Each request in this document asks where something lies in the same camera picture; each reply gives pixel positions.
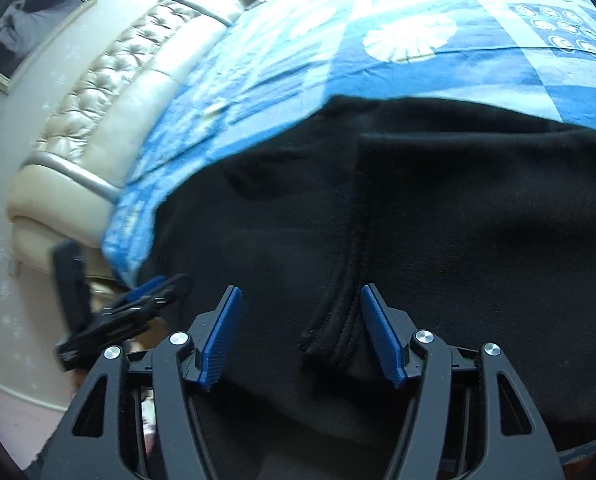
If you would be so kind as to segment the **framed wall photo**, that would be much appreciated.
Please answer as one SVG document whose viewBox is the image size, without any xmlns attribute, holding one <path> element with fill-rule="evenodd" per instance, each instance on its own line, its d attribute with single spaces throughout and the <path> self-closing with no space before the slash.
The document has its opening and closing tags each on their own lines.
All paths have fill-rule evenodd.
<svg viewBox="0 0 596 480">
<path fill-rule="evenodd" d="M 0 16 L 0 91 L 9 94 L 67 25 L 96 0 L 10 0 Z"/>
</svg>

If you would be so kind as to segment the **blue patterned bed cover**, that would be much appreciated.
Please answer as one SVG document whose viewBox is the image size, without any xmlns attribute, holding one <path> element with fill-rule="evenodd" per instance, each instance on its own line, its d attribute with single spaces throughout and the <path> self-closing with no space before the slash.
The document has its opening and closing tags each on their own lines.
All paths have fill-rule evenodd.
<svg viewBox="0 0 596 480">
<path fill-rule="evenodd" d="M 591 0 L 268 0 L 243 13 L 147 133 L 102 251 L 132 283 L 191 174 L 333 96 L 435 96 L 596 129 Z"/>
</svg>

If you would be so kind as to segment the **cream tufted leather headboard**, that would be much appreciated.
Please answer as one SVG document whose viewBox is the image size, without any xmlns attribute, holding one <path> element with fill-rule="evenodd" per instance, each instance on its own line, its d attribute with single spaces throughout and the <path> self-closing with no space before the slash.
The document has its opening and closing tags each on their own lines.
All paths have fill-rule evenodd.
<svg viewBox="0 0 596 480">
<path fill-rule="evenodd" d="M 54 247 L 71 238 L 89 276 L 112 276 L 103 238 L 138 152 L 243 10 L 240 0 L 158 0 L 94 58 L 15 174 L 6 206 L 15 263 L 51 272 Z"/>
</svg>

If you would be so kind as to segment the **black pants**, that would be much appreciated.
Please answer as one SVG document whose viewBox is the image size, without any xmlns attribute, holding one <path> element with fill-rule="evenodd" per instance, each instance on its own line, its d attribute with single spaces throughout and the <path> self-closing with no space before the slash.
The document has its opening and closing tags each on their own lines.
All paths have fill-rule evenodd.
<svg viewBox="0 0 596 480">
<path fill-rule="evenodd" d="M 193 174 L 141 277 L 186 274 L 183 330 L 245 307 L 195 400 L 223 479 L 377 479 L 404 419 L 360 291 L 448 344 L 493 341 L 556 448 L 596 439 L 596 130 L 466 102 L 338 98 Z"/>
</svg>

